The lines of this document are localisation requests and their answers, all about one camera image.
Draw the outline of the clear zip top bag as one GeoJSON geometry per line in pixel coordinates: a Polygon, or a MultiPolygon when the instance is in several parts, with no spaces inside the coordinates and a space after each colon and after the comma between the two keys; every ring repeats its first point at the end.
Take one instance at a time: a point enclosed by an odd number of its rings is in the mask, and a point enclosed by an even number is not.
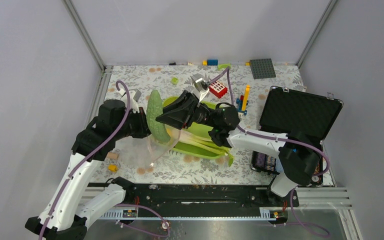
{"type": "Polygon", "coordinates": [[[118,160],[136,168],[153,167],[155,163],[167,154],[179,142],[181,131],[167,126],[168,142],[161,142],[153,135],[145,138],[133,138],[131,136],[118,140],[114,152],[118,154],[118,160]]]}

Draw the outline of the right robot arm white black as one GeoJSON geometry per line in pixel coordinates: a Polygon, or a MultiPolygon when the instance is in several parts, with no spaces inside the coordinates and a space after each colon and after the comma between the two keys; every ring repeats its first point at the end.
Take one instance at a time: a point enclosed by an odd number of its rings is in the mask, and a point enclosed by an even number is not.
{"type": "Polygon", "coordinates": [[[297,186],[308,185],[315,168],[325,154],[310,144],[300,132],[271,133],[244,128],[234,105],[220,103],[209,108],[188,91],[151,117],[178,130],[193,123],[211,127],[211,141],[219,147],[248,149],[280,160],[283,171],[275,176],[267,191],[267,201],[281,205],[297,186]]]}

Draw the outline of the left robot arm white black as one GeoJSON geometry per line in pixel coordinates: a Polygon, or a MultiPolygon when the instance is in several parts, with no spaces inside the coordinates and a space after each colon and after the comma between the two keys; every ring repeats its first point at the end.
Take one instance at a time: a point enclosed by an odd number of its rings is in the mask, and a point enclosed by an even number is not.
{"type": "Polygon", "coordinates": [[[57,191],[39,216],[27,219],[27,230],[40,239],[82,240],[88,228],[112,207],[134,202],[134,183],[116,177],[103,192],[80,205],[92,176],[115,148],[116,141],[126,137],[142,139],[151,134],[144,109],[135,104],[134,100],[110,99],[99,107],[98,115],[77,135],[57,191]]]}

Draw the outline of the green plastic tray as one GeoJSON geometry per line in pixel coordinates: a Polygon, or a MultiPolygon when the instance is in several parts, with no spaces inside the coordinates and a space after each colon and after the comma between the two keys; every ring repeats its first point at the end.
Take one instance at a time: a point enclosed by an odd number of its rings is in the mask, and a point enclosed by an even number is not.
{"type": "MultiPolygon", "coordinates": [[[[208,132],[211,129],[212,128],[209,126],[193,123],[188,129],[186,129],[186,131],[196,136],[210,140],[211,138],[208,132]]],[[[180,141],[171,150],[174,152],[178,152],[178,153],[182,153],[182,154],[186,154],[186,155],[190,155],[198,158],[203,158],[203,159],[217,159],[225,155],[224,153],[222,154],[214,153],[204,148],[183,143],[180,141]]]]}

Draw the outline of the small green brick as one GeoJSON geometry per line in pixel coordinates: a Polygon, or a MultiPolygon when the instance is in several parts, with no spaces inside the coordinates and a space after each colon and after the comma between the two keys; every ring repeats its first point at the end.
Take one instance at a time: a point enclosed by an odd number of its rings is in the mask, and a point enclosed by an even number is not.
{"type": "Polygon", "coordinates": [[[172,77],[170,82],[173,84],[173,85],[177,85],[179,83],[179,79],[177,77],[172,77]]]}

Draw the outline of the tan wooden cylinder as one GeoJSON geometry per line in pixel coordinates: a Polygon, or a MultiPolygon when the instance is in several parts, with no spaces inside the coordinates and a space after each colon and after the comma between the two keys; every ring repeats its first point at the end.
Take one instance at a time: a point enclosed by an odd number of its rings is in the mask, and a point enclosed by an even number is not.
{"type": "Polygon", "coordinates": [[[119,155],[115,152],[109,152],[106,157],[111,160],[117,160],[119,155]]]}

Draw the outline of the red white window brick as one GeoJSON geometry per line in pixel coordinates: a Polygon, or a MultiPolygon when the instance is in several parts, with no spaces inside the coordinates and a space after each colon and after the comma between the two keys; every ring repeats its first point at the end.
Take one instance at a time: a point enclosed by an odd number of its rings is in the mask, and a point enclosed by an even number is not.
{"type": "Polygon", "coordinates": [[[222,83],[214,81],[209,85],[209,91],[218,99],[221,99],[228,92],[228,88],[222,83]]]}

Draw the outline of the small yellow brick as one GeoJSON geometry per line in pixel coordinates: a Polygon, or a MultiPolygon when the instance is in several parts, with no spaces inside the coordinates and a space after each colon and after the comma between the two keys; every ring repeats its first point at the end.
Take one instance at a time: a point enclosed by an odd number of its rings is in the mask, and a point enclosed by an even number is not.
{"type": "Polygon", "coordinates": [[[116,173],[118,171],[118,167],[114,164],[110,164],[107,169],[112,172],[112,173],[116,173]]]}

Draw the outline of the blue yellow brick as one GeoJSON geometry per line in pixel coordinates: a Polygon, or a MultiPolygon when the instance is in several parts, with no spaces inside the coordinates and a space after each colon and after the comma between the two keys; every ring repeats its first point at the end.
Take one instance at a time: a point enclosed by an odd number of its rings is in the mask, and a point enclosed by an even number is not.
{"type": "Polygon", "coordinates": [[[217,66],[219,64],[217,59],[207,59],[202,61],[203,66],[217,66]]]}

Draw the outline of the green arch brick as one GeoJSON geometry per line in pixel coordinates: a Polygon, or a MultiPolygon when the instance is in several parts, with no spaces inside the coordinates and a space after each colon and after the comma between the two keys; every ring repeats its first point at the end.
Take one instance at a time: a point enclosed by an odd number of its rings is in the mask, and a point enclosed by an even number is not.
{"type": "Polygon", "coordinates": [[[221,71],[221,70],[224,70],[224,69],[227,69],[227,68],[231,68],[231,67],[232,67],[232,65],[230,63],[218,64],[217,65],[217,70],[221,71]]]}

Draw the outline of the yellow blue brick tower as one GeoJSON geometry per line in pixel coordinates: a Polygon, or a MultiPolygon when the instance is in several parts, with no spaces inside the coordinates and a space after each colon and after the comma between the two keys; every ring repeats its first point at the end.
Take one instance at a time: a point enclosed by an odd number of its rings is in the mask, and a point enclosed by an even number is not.
{"type": "Polygon", "coordinates": [[[248,114],[247,106],[249,104],[251,86],[246,85],[244,93],[236,99],[236,110],[239,114],[246,116],[248,114]]]}

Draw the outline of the floral table mat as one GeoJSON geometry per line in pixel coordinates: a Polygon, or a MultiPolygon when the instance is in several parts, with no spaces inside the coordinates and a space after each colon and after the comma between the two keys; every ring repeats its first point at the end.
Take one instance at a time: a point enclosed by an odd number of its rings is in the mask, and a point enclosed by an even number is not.
{"type": "MultiPolygon", "coordinates": [[[[276,77],[254,79],[251,68],[246,65],[234,65],[230,72],[232,92],[241,95],[246,85],[250,85],[248,113],[242,118],[244,128],[257,129],[264,104],[271,86],[287,87],[305,91],[300,71],[295,65],[276,65],[276,77]]],[[[157,89],[163,99],[179,96],[182,91],[193,90],[190,77],[201,74],[206,79],[213,79],[220,73],[216,66],[203,65],[126,65],[114,66],[106,91],[106,99],[117,99],[115,83],[123,81],[130,89],[139,89],[139,103],[146,106],[152,90],[157,89]],[[178,78],[177,85],[171,79],[178,78]]],[[[252,152],[248,149],[235,148],[231,151],[233,164],[228,166],[228,158],[199,158],[184,153],[170,151],[161,157],[153,167],[133,167],[123,162],[107,158],[95,172],[91,181],[104,183],[110,178],[123,177],[134,183],[155,184],[222,184],[222,185],[268,185],[273,179],[265,172],[251,169],[252,152]],[[109,165],[116,165],[117,172],[108,170],[109,165]]]]}

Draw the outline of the grey brick baseplate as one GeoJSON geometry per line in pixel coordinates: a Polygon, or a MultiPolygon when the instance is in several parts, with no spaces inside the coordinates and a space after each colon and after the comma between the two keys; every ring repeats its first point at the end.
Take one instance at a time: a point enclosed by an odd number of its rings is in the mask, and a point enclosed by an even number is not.
{"type": "Polygon", "coordinates": [[[249,66],[254,79],[275,78],[276,72],[271,58],[252,59],[249,66]]]}

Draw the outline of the black poker chip case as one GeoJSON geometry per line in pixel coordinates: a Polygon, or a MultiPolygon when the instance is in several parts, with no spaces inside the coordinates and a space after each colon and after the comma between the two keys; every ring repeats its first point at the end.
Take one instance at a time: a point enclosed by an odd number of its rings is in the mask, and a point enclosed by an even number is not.
{"type": "MultiPolygon", "coordinates": [[[[286,90],[273,86],[270,88],[262,115],[259,131],[275,134],[291,134],[293,140],[300,141],[323,151],[325,140],[337,116],[343,108],[343,101],[297,90],[286,90]]],[[[304,146],[286,142],[292,147],[293,160],[306,158],[308,151],[304,146]]],[[[252,152],[251,168],[256,172],[278,175],[284,168],[277,157],[261,152],[252,152]]]]}

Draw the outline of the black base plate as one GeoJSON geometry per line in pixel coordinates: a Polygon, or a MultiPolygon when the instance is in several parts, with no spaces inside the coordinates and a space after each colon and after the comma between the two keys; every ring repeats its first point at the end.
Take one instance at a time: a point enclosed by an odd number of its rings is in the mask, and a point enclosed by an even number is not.
{"type": "Polygon", "coordinates": [[[138,204],[137,218],[153,218],[160,214],[165,219],[268,219],[265,210],[298,207],[296,193],[278,197],[267,193],[266,187],[252,185],[197,185],[197,184],[127,184],[124,204],[138,204]]]}

